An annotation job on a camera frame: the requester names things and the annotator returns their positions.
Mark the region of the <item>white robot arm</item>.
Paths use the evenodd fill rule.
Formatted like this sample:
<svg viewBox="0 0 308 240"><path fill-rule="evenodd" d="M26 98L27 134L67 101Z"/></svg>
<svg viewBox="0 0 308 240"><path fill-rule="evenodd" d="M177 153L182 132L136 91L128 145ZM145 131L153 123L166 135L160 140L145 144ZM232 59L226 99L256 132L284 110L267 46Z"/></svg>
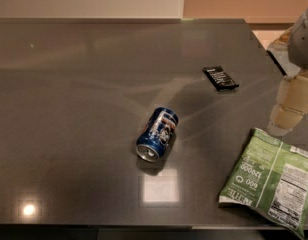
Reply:
<svg viewBox="0 0 308 240"><path fill-rule="evenodd" d="M284 136L292 131L308 113L308 8L287 31L289 61L300 71L284 76L270 114L268 131Z"/></svg>

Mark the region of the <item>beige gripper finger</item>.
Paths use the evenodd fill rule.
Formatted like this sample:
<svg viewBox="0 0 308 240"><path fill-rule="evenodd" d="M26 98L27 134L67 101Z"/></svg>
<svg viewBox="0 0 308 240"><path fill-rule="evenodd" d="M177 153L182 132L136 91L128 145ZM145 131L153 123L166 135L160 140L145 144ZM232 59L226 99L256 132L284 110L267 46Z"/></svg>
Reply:
<svg viewBox="0 0 308 240"><path fill-rule="evenodd" d="M268 131L275 136L291 132L308 113L308 70L284 76L270 114Z"/></svg>

